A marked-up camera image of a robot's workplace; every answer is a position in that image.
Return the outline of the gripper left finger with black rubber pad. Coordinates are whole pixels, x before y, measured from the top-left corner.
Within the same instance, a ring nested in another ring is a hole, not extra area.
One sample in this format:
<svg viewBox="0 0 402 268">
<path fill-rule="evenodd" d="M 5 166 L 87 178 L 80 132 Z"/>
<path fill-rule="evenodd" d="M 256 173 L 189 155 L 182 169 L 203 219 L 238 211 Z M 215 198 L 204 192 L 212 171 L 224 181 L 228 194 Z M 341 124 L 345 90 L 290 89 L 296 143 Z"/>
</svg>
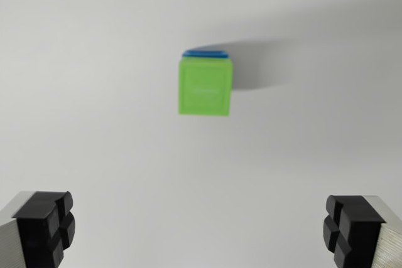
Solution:
<svg viewBox="0 0 402 268">
<path fill-rule="evenodd" d="M 1 267 L 59 267 L 75 235 L 72 194 L 21 191 L 1 209 Z"/>
</svg>

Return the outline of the gripper right finger with black rubber pad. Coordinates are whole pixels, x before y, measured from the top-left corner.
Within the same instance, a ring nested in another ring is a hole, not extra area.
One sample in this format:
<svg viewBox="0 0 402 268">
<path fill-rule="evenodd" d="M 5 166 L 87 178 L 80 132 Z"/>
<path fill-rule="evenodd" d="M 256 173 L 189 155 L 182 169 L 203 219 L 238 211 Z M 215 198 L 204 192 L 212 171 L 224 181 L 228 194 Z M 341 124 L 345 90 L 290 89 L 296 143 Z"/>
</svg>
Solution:
<svg viewBox="0 0 402 268">
<path fill-rule="evenodd" d="M 330 195 L 326 211 L 323 239 L 337 267 L 401 267 L 401 219 L 380 197 Z"/>
</svg>

